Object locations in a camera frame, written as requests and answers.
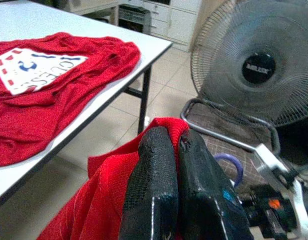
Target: fan grille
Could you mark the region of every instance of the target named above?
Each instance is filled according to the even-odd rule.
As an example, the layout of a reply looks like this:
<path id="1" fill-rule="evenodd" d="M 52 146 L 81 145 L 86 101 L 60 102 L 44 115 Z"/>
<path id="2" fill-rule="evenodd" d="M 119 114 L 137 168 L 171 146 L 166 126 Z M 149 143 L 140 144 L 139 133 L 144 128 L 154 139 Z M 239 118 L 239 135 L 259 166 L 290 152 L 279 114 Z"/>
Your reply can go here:
<path id="1" fill-rule="evenodd" d="M 245 60 L 264 53 L 276 62 L 266 82 L 242 74 Z M 191 58 L 202 99 L 234 116 L 283 126 L 308 116 L 308 1 L 228 0 L 205 21 Z"/>

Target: metal fan stand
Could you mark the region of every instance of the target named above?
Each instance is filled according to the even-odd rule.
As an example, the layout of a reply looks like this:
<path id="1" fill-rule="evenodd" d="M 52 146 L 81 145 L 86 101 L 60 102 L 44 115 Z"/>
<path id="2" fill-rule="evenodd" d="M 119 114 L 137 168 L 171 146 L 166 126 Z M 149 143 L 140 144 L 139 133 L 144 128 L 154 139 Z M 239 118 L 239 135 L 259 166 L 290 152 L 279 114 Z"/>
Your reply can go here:
<path id="1" fill-rule="evenodd" d="M 191 109 L 192 105 L 194 105 L 194 104 L 203 104 L 203 105 L 206 104 L 208 106 L 211 106 L 213 108 L 217 108 L 219 110 L 221 110 L 221 108 L 222 108 L 222 106 L 220 104 L 217 104 L 217 103 L 214 103 L 212 101 L 205 100 L 205 99 L 202 100 L 200 98 L 192 98 L 189 101 L 187 101 L 185 106 L 183 107 L 181 113 L 180 113 L 180 118 L 182 120 L 184 120 L 190 126 L 191 129 L 194 129 L 194 130 L 196 130 L 196 131 L 198 131 L 202 134 L 210 135 L 210 136 L 212 136 L 216 139 L 222 140 L 224 142 L 227 142 L 229 144 L 232 144 L 234 146 L 242 148 L 242 149 L 244 149 L 244 150 L 246 150 L 250 153 L 253 153 L 255 151 L 254 146 L 251 146 L 247 143 L 238 141 L 236 139 L 233 139 L 233 138 L 228 137 L 226 135 L 223 135 L 221 133 L 212 131 L 210 129 L 206 129 L 206 128 L 203 128 L 201 126 L 198 126 L 195 123 L 191 122 L 189 119 L 187 119 L 187 116 L 190 112 L 190 109 Z M 280 153 L 280 142 L 279 142 L 277 130 L 270 123 L 268 123 L 264 120 L 261 120 L 259 118 L 253 117 L 253 116 L 248 116 L 248 115 L 246 115 L 245 117 L 248 118 L 250 121 L 256 122 L 256 123 L 266 127 L 270 131 L 271 139 L 272 139 L 272 141 L 271 141 L 271 143 L 272 143 L 272 153 L 274 155 L 278 156 L 279 153 Z"/>

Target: white plastic part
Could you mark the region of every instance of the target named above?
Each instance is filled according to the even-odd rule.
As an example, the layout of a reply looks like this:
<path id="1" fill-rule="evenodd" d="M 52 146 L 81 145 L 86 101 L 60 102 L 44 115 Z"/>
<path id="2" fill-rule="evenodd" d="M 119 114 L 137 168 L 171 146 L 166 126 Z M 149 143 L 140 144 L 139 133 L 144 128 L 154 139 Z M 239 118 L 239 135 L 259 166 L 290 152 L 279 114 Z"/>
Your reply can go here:
<path id="1" fill-rule="evenodd" d="M 262 161 L 264 165 L 257 166 L 257 170 L 268 183 L 283 196 L 288 196 L 296 216 L 297 228 L 293 233 L 297 237 L 308 237 L 308 214 L 305 209 L 303 200 L 303 190 L 300 182 L 295 180 L 293 187 L 286 189 L 285 186 L 273 175 L 274 168 L 278 168 L 283 172 L 287 172 L 287 168 L 280 162 L 264 145 L 260 144 L 255 150 L 256 156 Z"/>

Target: tile floor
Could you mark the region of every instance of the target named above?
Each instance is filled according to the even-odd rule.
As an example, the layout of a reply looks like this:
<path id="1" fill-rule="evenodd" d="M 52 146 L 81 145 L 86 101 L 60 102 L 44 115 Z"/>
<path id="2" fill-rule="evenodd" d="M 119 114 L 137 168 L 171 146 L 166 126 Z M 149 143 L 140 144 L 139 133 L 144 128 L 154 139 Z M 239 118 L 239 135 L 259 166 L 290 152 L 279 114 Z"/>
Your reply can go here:
<path id="1" fill-rule="evenodd" d="M 185 102 L 196 96 L 187 52 L 168 50 L 154 64 L 151 80 L 147 110 L 151 119 L 179 117 Z M 141 89 L 141 79 L 132 86 Z M 106 153 L 136 136 L 139 103 L 123 93 L 0 207 L 0 240 L 35 239 L 87 180 L 87 156 Z M 256 240 L 262 239 L 257 228 L 253 233 Z"/>

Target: fan hub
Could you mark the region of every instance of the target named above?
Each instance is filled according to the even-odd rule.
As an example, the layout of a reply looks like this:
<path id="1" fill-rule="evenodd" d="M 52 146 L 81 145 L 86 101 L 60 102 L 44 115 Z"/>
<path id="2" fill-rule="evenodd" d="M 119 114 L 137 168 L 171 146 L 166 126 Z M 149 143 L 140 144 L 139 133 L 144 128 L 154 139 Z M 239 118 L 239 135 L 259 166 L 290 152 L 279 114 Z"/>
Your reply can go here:
<path id="1" fill-rule="evenodd" d="M 244 78 L 252 84 L 263 84 L 268 81 L 276 70 L 276 62 L 269 54 L 260 52 L 248 57 L 243 64 Z"/>

